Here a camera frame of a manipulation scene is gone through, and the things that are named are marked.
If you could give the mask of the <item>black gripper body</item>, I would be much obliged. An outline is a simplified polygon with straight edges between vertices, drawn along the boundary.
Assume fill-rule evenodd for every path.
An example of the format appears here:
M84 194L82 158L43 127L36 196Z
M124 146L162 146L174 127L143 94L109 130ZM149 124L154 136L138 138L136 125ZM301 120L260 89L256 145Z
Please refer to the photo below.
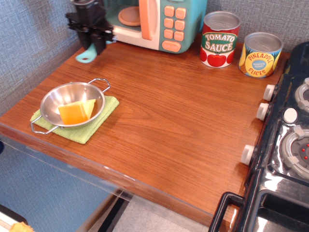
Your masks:
M66 13L71 30L89 31L93 34L111 37L113 26L105 18L105 7L101 0L72 0L75 12Z

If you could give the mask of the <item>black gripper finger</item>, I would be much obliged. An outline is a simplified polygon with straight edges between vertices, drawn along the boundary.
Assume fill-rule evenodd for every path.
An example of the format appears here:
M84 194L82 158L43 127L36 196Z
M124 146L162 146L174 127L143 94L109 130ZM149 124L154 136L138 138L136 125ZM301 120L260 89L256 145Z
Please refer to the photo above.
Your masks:
M97 55L100 55L102 51L106 48L106 38L102 35L93 34L91 35L91 40L95 46Z
M79 38L83 48L85 50L87 50L90 47L90 45L92 44L90 32L88 30L87 31L78 31L77 34L78 34L78 38Z

